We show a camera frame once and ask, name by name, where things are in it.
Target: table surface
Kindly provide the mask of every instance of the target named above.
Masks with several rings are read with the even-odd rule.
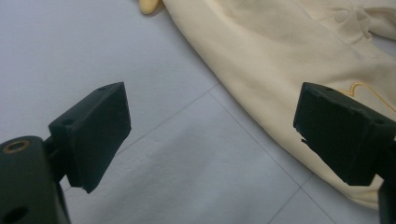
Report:
[[[132,133],[90,195],[62,181],[73,223],[378,223],[258,126],[166,10],[137,0],[0,1],[0,141],[123,81]],[[396,57],[396,44],[375,44]]]

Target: black mount bracket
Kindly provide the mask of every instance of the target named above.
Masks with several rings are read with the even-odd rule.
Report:
[[[380,175],[382,224],[396,224],[396,122],[339,91],[304,83],[293,122],[305,142],[348,185]]]
[[[70,223],[59,181],[92,192],[131,131],[122,82],[101,87],[49,125],[51,137],[0,145],[0,223]]]

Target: cream cloth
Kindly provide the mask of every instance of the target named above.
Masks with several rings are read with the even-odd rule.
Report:
[[[306,81],[344,91],[396,120],[396,60],[376,48],[369,34],[396,38],[395,1],[163,1],[183,35],[265,131],[348,198],[377,208],[382,180],[348,186],[301,142],[292,122]]]

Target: yellow string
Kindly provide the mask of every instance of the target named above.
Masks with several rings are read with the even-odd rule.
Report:
[[[391,109],[393,111],[393,113],[396,114],[396,109],[393,108],[384,98],[382,98],[371,86],[369,86],[366,83],[355,82],[355,83],[352,84],[352,86],[350,87],[349,91],[340,91],[340,92],[345,94],[345,95],[354,97],[355,96],[355,90],[359,86],[363,86],[363,87],[367,88],[369,91],[371,91],[382,103],[384,103],[389,109]]]

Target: cream fabric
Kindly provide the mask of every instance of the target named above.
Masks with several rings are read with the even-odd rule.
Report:
[[[396,38],[394,0],[163,1],[183,35],[265,131],[348,198],[377,208],[382,180],[376,177],[370,187],[343,183],[301,142],[292,121],[305,81],[344,91],[396,120],[396,60],[377,49],[369,33]]]

